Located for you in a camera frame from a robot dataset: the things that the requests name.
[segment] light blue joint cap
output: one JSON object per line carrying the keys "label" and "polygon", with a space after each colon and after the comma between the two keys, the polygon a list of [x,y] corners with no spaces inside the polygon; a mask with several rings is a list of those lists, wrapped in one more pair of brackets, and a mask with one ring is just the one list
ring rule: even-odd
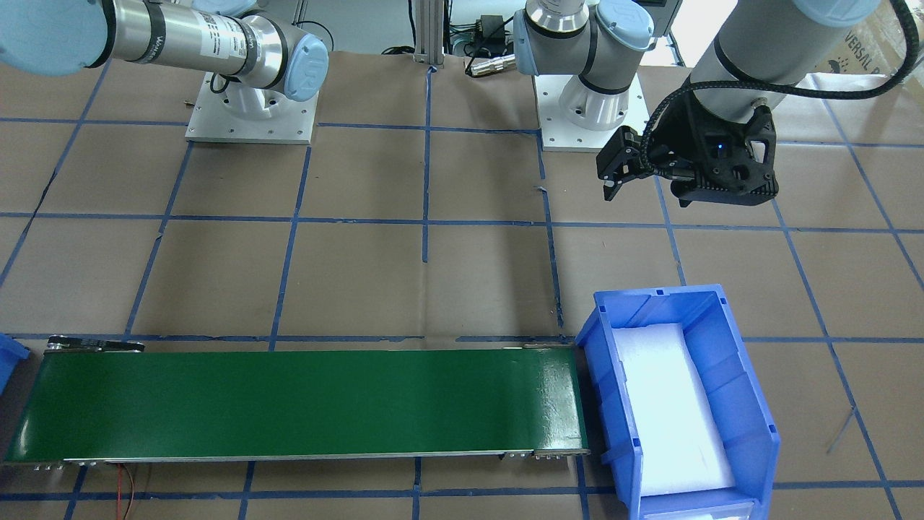
{"label": "light blue joint cap", "polygon": [[327,77],[327,46],[314,34],[306,34],[289,57],[283,94],[292,101],[308,101]]}
{"label": "light blue joint cap", "polygon": [[853,27],[876,10],[880,0],[793,0],[810,19],[828,27]]}
{"label": "light blue joint cap", "polygon": [[600,0],[597,20],[619,43],[647,51],[654,34],[654,20],[645,7],[632,0]]}
{"label": "light blue joint cap", "polygon": [[529,31],[526,28],[526,14],[523,9],[514,13],[514,55],[517,56],[517,70],[527,76],[539,76],[536,57],[532,55],[529,44]]}
{"label": "light blue joint cap", "polygon": [[256,5],[253,0],[192,0],[193,9],[226,17],[238,17]]}
{"label": "light blue joint cap", "polygon": [[0,61],[32,74],[64,76],[106,47],[100,0],[0,0]]}

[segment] conveyor belt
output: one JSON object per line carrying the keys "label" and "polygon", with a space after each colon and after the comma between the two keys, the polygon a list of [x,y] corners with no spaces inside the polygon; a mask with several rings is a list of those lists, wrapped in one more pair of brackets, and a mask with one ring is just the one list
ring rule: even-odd
{"label": "conveyor belt", "polygon": [[569,349],[47,353],[7,460],[583,452]]}

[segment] label sticker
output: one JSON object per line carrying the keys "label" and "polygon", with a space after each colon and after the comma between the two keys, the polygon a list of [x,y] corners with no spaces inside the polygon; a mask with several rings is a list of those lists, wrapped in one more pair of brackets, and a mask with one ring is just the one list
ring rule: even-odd
{"label": "label sticker", "polygon": [[195,11],[202,29],[199,54],[228,59],[229,56],[246,58],[247,39],[237,22],[230,18]]}

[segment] blue bin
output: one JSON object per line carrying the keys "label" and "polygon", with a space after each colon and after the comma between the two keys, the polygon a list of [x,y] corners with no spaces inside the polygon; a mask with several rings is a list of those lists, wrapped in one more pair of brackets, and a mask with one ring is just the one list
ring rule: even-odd
{"label": "blue bin", "polygon": [[[780,436],[720,285],[604,291],[577,336],[600,399],[616,494],[630,520],[765,520]],[[645,439],[626,392],[626,373],[613,330],[679,324],[702,381],[736,486],[641,496]]]}
{"label": "blue bin", "polygon": [[6,382],[13,373],[13,368],[16,368],[16,363],[27,357],[29,357],[29,349],[12,338],[0,334],[0,394],[6,388]]}

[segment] white mounting plate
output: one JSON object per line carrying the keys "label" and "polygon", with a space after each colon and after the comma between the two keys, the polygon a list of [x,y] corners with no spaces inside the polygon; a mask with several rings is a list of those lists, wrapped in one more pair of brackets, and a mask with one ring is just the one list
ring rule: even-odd
{"label": "white mounting plate", "polygon": [[277,94],[285,104],[269,119],[240,118],[225,107],[222,96],[212,93],[205,76],[192,109],[186,138],[195,142],[262,142],[268,144],[311,144],[318,96],[294,102]]}
{"label": "white mounting plate", "polygon": [[[582,129],[565,117],[565,112],[558,105],[558,98],[570,79],[571,76],[567,75],[535,78],[536,105],[539,108],[539,122],[542,128],[542,149],[549,152],[600,152],[616,130]],[[629,86],[629,108],[620,126],[628,125],[641,133],[645,130],[646,123],[648,107],[641,93],[641,83],[636,76]]]}

